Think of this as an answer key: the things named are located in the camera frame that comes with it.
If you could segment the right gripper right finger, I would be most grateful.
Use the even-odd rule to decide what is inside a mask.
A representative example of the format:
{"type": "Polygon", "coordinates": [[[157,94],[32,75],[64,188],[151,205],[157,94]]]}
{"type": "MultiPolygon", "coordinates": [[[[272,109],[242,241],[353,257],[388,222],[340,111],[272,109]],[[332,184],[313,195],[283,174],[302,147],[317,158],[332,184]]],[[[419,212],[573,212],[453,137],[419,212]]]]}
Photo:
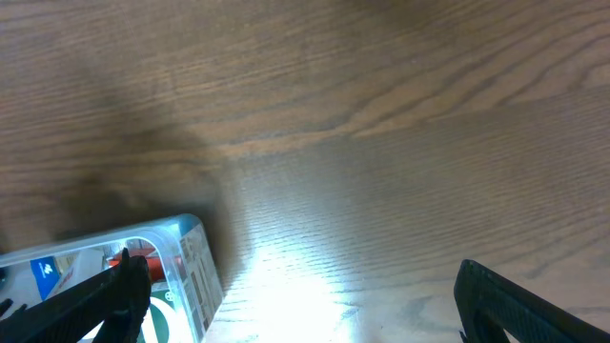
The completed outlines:
{"type": "Polygon", "coordinates": [[[465,343],[609,343],[609,333],[478,262],[461,262],[454,297],[465,343]]]}

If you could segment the white blue Panadol box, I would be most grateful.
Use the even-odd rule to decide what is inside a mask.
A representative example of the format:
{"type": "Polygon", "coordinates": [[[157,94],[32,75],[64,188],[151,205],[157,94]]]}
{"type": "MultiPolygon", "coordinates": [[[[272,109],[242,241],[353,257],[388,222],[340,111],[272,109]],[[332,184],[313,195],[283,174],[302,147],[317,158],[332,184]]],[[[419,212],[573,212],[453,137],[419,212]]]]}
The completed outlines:
{"type": "Polygon", "coordinates": [[[103,272],[108,267],[106,260],[107,254],[101,247],[89,247],[55,255],[53,261],[58,268],[59,279],[46,300],[103,272]]]}

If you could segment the red medicine box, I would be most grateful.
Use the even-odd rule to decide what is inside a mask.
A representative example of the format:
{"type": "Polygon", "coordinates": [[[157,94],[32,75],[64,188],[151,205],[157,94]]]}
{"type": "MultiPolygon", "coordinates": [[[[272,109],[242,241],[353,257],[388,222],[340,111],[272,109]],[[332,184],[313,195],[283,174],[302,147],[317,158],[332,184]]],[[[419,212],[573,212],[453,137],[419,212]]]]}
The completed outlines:
{"type": "MultiPolygon", "coordinates": [[[[167,273],[163,269],[161,257],[158,251],[154,248],[145,248],[145,249],[132,249],[130,250],[130,257],[133,256],[144,256],[147,260],[147,264],[149,267],[150,279],[152,282],[157,282],[161,280],[165,280],[167,273]]],[[[109,267],[114,267],[118,265],[122,260],[122,253],[118,252],[111,257],[106,259],[109,267]]]]}

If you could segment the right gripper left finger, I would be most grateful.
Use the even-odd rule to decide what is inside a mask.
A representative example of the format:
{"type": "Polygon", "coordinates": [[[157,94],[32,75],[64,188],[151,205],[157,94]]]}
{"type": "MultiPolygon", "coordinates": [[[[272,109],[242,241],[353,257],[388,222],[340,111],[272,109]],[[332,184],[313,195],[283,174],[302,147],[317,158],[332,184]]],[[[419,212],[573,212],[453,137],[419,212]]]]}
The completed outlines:
{"type": "Polygon", "coordinates": [[[118,265],[1,321],[3,342],[135,342],[151,305],[146,258],[122,251],[118,265]]]}

